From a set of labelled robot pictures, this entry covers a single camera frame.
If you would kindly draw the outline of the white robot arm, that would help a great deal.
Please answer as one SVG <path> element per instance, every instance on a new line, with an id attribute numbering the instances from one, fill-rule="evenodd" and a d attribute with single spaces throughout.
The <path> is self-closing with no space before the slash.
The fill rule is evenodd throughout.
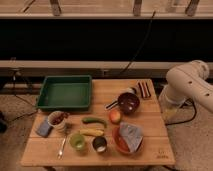
<path id="1" fill-rule="evenodd" d="M 188 98 L 213 113 L 213 85 L 206 81 L 209 74 L 208 65 L 201 60 L 175 66 L 166 73 L 167 84 L 158 98 L 165 122 Z"/>

